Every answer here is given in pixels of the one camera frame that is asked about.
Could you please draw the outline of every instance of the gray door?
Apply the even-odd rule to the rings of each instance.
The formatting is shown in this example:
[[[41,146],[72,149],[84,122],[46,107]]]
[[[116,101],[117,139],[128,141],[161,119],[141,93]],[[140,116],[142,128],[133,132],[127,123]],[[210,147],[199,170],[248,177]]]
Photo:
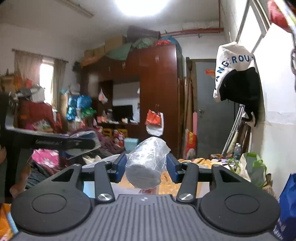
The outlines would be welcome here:
[[[221,154],[234,123],[234,103],[224,100],[216,103],[216,63],[195,62],[197,77],[197,157],[209,158]]]

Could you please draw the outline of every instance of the red pipe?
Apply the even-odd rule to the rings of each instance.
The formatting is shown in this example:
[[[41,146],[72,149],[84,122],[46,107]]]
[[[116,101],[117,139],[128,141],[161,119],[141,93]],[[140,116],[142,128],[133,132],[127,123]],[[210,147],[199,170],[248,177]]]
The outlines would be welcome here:
[[[218,34],[220,32],[223,32],[224,28],[196,28],[196,29],[184,29],[181,31],[173,31],[168,32],[164,35],[171,35],[171,36],[182,36],[182,35],[191,35],[191,34]]]

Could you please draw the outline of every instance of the ceiling light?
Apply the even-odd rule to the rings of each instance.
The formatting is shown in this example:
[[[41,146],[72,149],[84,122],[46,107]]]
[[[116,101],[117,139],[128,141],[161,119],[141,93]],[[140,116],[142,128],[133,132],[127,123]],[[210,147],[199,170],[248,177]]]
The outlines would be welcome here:
[[[74,3],[70,0],[56,0],[59,3],[64,4],[65,6],[73,9],[75,12],[80,13],[81,15],[87,17],[87,18],[92,18],[94,15],[87,11],[85,8],[81,7],[80,4]]]
[[[128,16],[151,16],[159,13],[169,0],[115,0],[119,9]]]

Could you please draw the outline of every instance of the ceiling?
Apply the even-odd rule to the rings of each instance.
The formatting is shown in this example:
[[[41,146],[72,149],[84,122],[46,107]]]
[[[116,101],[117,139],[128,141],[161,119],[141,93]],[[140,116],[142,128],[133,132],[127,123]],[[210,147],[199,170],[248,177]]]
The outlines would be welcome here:
[[[169,0],[160,13],[142,18],[125,16],[115,0],[73,1],[92,12],[94,17],[89,19],[55,0],[6,0],[0,5],[0,22],[71,37],[87,46],[99,45],[113,35],[124,34],[129,25],[153,28],[218,20],[218,0]]]

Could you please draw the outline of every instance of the cardboard box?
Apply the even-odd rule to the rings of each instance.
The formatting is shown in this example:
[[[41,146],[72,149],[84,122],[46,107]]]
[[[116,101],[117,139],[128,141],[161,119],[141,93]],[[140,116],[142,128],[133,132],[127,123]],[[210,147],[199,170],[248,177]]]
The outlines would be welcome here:
[[[103,57],[105,55],[105,46],[98,47],[94,49],[95,57]]]
[[[110,50],[116,49],[124,44],[126,44],[126,37],[122,35],[108,39],[105,41],[105,52],[107,53]]]
[[[1,77],[1,88],[4,92],[15,93],[14,76]]]
[[[94,50],[93,49],[88,49],[84,51],[84,57],[89,58],[89,57],[94,57]]]

